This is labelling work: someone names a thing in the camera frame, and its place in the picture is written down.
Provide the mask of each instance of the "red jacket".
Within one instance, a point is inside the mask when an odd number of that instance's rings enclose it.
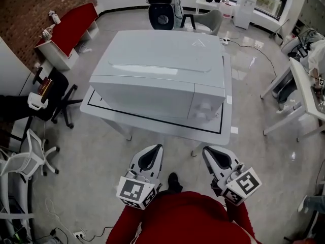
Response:
[[[227,211],[221,203],[208,196],[183,192],[160,196],[145,210],[126,206],[106,244],[130,244],[140,222],[142,232],[136,244],[250,244],[251,240],[243,229],[253,238],[255,235],[246,206],[226,205]]]

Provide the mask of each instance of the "white desk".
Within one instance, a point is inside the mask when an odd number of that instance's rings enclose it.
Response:
[[[292,72],[292,75],[294,76],[296,85],[298,90],[301,92],[303,102],[301,106],[299,106],[294,112],[290,113],[285,119],[281,120],[280,122],[274,124],[273,126],[267,128],[264,130],[264,135],[267,135],[269,132],[287,124],[288,122],[299,118],[303,114],[307,113],[310,115],[313,115],[323,121],[325,121],[325,114],[318,111],[315,105],[313,92],[311,90],[311,86],[313,84],[312,77],[308,76],[305,68],[301,65],[300,62],[296,61],[293,58],[290,58],[289,63],[285,67],[285,71],[282,73],[282,75],[277,76],[277,78],[271,83],[271,85],[261,94],[261,98],[263,99],[265,94],[269,91],[273,90],[283,79],[284,77],[289,73]],[[305,134],[301,137],[297,138],[297,141],[301,141],[304,138],[307,138],[311,135],[314,135],[316,133],[319,133],[321,131],[325,130],[325,125]]]
[[[167,119],[151,118],[114,110],[104,100],[102,100],[101,96],[92,87],[89,88],[85,98],[83,99],[80,110],[84,113],[102,118],[127,140],[131,140],[132,135],[130,135],[129,132],[122,128],[118,123],[203,142],[192,153],[193,156],[196,156],[197,153],[199,153],[207,144],[227,145],[229,143],[232,120],[232,77],[230,56],[224,54],[223,61],[226,100],[217,111],[217,117],[208,123],[193,124],[191,123],[192,121],[188,120],[175,122]]]
[[[196,14],[199,13],[200,8],[206,9],[206,10],[219,10],[220,3],[216,3],[214,0],[212,2],[207,2],[206,0],[197,0],[196,1]]]

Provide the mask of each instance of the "power outlet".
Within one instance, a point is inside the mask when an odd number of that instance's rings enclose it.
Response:
[[[83,238],[86,237],[86,233],[83,232],[83,231],[77,231],[77,232],[74,232],[74,233],[73,233],[73,236],[74,236],[75,238],[77,238],[77,236],[80,237],[80,235],[82,235]]]

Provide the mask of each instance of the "red sleeve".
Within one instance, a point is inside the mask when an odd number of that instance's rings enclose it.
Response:
[[[125,206],[109,234],[106,244],[130,244],[136,235],[142,213],[141,209]]]
[[[240,227],[246,230],[256,240],[253,227],[248,217],[248,211],[245,203],[242,203],[239,206],[235,206],[227,200],[225,200],[225,203],[227,206],[227,214],[229,220],[231,222],[235,221]]]

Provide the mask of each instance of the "power strip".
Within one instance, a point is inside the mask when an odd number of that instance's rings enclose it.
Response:
[[[221,38],[222,39],[222,44],[223,45],[228,45],[229,44],[229,38],[228,37],[224,37],[224,38]]]
[[[73,236],[75,238],[80,238],[80,237],[85,238],[86,237],[86,233],[84,231],[77,231],[77,232],[74,232],[73,233]]]

